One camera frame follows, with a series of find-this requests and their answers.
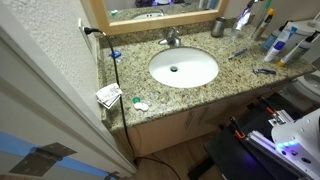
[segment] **bathroom sink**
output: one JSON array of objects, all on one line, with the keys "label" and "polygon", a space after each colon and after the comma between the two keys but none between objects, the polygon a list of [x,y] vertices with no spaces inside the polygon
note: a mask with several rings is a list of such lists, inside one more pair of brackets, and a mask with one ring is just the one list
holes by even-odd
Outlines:
[{"label": "bathroom sink", "polygon": [[154,18],[154,17],[161,17],[163,16],[163,13],[146,13],[146,14],[140,14],[138,16],[135,16],[133,19],[146,19],[146,18]]},{"label": "bathroom sink", "polygon": [[219,72],[215,59],[194,48],[174,48],[158,53],[149,64],[151,76],[176,88],[192,88],[209,83]]}]

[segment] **white wall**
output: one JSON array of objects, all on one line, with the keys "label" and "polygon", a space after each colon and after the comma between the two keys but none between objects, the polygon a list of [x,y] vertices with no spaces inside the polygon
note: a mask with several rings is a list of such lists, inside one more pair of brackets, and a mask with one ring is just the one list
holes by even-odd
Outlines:
[{"label": "white wall", "polygon": [[78,18],[89,25],[80,1],[2,1],[100,119],[96,61],[78,29]]}]

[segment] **black cable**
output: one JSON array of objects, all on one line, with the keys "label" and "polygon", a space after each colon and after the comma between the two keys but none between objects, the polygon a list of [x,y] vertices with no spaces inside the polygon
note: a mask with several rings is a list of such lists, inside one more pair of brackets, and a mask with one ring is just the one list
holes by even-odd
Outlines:
[{"label": "black cable", "polygon": [[[110,38],[107,36],[106,33],[102,32],[99,30],[99,32],[101,34],[103,34],[103,36],[106,38],[108,44],[109,44],[109,47],[111,49],[111,57],[113,59],[113,65],[114,65],[114,71],[115,71],[115,74],[116,74],[116,82],[117,84],[120,86],[120,81],[119,81],[119,75],[118,75],[118,68],[117,68],[117,62],[116,62],[116,58],[114,57],[114,50],[113,50],[113,46],[111,44],[111,41],[110,41]],[[132,146],[132,143],[131,143],[131,140],[129,138],[129,134],[128,134],[128,128],[127,128],[127,123],[126,123],[126,118],[125,118],[125,115],[124,115],[124,109],[123,109],[123,101],[122,101],[122,96],[120,96],[120,106],[121,106],[121,115],[122,115],[122,122],[123,122],[123,127],[124,127],[124,132],[126,134],[126,138],[128,140],[128,143],[129,143],[129,146],[131,148],[131,151],[132,151],[132,156],[133,156],[133,159],[135,159],[135,155],[134,155],[134,150],[133,150],[133,146]]]},{"label": "black cable", "polygon": [[[99,32],[101,33],[107,40],[108,42],[108,45],[111,49],[111,57],[113,59],[113,65],[114,65],[114,71],[115,71],[115,74],[116,74],[116,82],[117,84],[119,85],[120,87],[120,81],[119,81],[119,75],[118,75],[118,68],[117,68],[117,62],[116,62],[116,58],[114,57],[114,50],[113,50],[113,46],[111,44],[111,41],[110,41],[110,38],[107,36],[107,34],[103,31],[100,31],[99,29],[96,29],[96,28],[87,28],[85,27],[84,28],[84,32],[89,35],[91,34],[92,32]],[[160,161],[160,160],[156,160],[156,159],[151,159],[151,158],[146,158],[146,157],[135,157],[134,155],[134,150],[133,150],[133,146],[132,146],[132,143],[131,143],[131,140],[129,138],[129,133],[128,133],[128,127],[127,127],[127,123],[126,123],[126,119],[125,119],[125,115],[124,115],[124,108],[123,108],[123,101],[122,101],[122,96],[120,96],[120,106],[121,106],[121,115],[122,115],[122,122],[123,122],[123,127],[124,127],[124,131],[125,131],[125,134],[126,134],[126,138],[127,138],[127,141],[129,143],[129,146],[131,148],[131,151],[132,151],[132,155],[133,155],[133,159],[137,159],[137,158],[140,158],[140,159],[147,159],[147,160],[150,160],[150,161],[154,161],[154,162],[158,162],[158,163],[161,163],[167,167],[169,167],[175,174],[176,176],[178,177],[179,180],[181,180],[180,176],[178,175],[178,173],[167,163],[163,162],[163,161]]]},{"label": "black cable", "polygon": [[161,163],[165,166],[167,166],[168,168],[170,168],[175,174],[176,176],[178,177],[179,180],[181,180],[180,176],[178,175],[178,173],[167,163],[163,162],[163,161],[159,161],[159,160],[156,160],[156,159],[151,159],[151,158],[146,158],[146,157],[138,157],[140,159],[147,159],[147,160],[150,160],[150,161],[154,161],[154,162],[158,162],[158,163]]}]

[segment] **cup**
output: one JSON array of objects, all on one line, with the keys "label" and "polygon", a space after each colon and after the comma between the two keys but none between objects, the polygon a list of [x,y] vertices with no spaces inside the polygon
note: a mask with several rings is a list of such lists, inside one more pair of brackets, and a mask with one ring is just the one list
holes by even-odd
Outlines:
[{"label": "cup", "polygon": [[222,37],[227,20],[224,17],[217,17],[211,30],[212,37]]}]

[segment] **electrical outlet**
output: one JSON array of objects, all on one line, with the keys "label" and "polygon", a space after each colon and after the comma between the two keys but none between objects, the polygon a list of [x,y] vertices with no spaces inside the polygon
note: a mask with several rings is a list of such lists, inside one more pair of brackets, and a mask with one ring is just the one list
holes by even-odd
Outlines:
[{"label": "electrical outlet", "polygon": [[86,33],[84,32],[84,27],[85,27],[85,26],[83,25],[83,22],[82,22],[81,18],[79,18],[78,26],[79,26],[79,30],[80,30],[80,32],[81,32],[81,34],[82,34],[82,36],[83,36],[83,39],[86,41],[87,46],[88,46],[91,54],[93,55],[92,45],[91,45],[91,42],[90,42],[90,40],[89,40],[89,37],[88,37],[88,36],[86,35]]}]

